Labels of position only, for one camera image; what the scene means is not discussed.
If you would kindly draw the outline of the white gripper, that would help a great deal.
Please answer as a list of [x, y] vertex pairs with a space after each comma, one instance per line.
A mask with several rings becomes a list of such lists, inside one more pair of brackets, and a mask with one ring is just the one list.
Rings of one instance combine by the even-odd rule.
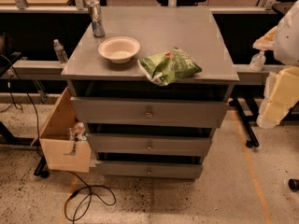
[[283, 69], [278, 74], [270, 72], [264, 86], [263, 95], [272, 101], [263, 99], [256, 122], [259, 127], [272, 129], [289, 113], [290, 107], [299, 101], [299, 67]]

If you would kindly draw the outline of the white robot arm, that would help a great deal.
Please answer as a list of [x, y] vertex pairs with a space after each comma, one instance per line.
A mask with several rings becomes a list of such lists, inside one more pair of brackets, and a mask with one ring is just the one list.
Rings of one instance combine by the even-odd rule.
[[271, 129], [280, 124], [299, 102], [299, 1], [279, 21], [278, 25], [253, 43], [261, 53], [272, 50], [274, 58], [285, 68], [271, 72], [266, 79], [257, 124]]

